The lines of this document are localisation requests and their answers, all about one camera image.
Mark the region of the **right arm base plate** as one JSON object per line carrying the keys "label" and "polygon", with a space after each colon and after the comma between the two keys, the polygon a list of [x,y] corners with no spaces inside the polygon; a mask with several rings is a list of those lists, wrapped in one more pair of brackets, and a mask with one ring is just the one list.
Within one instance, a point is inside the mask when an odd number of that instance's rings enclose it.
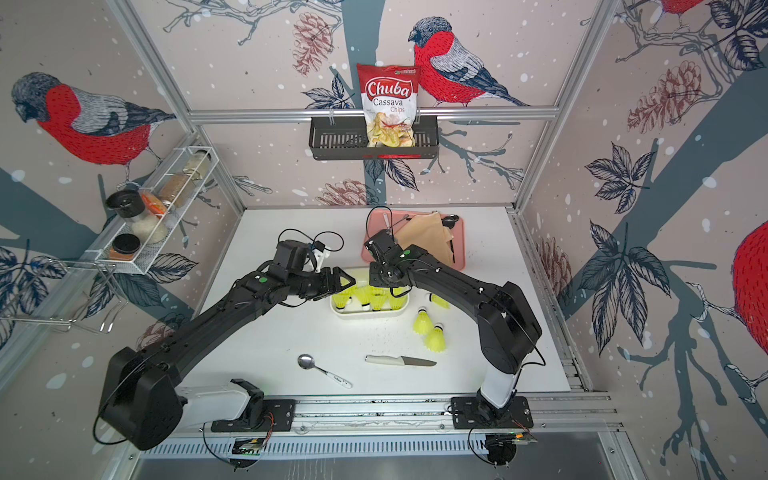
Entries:
{"label": "right arm base plate", "polygon": [[534,426],[528,399],[514,396],[497,408],[481,395],[452,397],[449,412],[453,427],[470,429],[530,429]]}

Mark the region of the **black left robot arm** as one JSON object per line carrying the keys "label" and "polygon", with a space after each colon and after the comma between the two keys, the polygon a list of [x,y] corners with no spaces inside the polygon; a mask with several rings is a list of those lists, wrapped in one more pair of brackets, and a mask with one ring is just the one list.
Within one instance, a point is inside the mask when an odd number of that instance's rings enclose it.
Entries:
{"label": "black left robot arm", "polygon": [[339,267],[309,271],[311,247],[281,241],[275,255],[236,280],[222,299],[164,340],[135,351],[125,347],[108,363],[96,415],[140,450],[149,450],[180,425],[191,401],[176,392],[184,377],[239,329],[290,296],[318,301],[355,279]]}

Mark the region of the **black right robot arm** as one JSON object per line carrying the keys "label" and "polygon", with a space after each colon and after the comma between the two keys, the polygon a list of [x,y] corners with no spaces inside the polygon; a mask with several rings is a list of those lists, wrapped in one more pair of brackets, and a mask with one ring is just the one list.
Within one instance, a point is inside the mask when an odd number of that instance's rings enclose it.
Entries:
{"label": "black right robot arm", "polygon": [[499,416],[517,393],[526,358],[538,353],[542,328],[522,289],[470,277],[440,262],[422,247],[400,246],[381,230],[364,242],[373,261],[370,280],[378,287],[416,288],[436,295],[468,315],[477,325],[480,350],[488,363],[478,391],[480,407]]}

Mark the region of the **white plastic storage box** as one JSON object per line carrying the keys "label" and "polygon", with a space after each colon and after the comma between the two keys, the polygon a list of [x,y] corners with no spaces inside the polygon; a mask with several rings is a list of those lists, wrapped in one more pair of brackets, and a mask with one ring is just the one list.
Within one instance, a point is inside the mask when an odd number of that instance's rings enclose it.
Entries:
{"label": "white plastic storage box", "polygon": [[393,318],[405,312],[406,308],[410,303],[409,295],[408,295],[407,302],[405,303],[404,307],[401,310],[398,310],[398,311],[390,310],[389,303],[387,301],[387,303],[384,306],[384,309],[381,311],[373,311],[372,309],[368,311],[362,311],[360,309],[360,304],[354,297],[354,290],[358,286],[369,285],[369,268],[355,267],[355,268],[349,269],[347,273],[353,276],[357,281],[355,286],[348,288],[353,290],[353,296],[351,298],[351,302],[347,305],[347,307],[344,310],[339,311],[339,310],[336,310],[333,306],[332,296],[331,296],[331,299],[329,300],[329,306],[331,308],[331,311],[334,314],[336,314],[338,317],[340,317],[343,320]]}

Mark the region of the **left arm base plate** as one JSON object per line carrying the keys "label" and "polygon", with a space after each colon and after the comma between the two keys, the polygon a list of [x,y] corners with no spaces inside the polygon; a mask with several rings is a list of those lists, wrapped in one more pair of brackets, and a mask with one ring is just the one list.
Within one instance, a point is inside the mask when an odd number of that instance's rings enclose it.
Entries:
{"label": "left arm base plate", "polygon": [[288,432],[292,428],[297,402],[293,399],[266,399],[248,406],[234,420],[217,420],[210,427],[215,433]]}

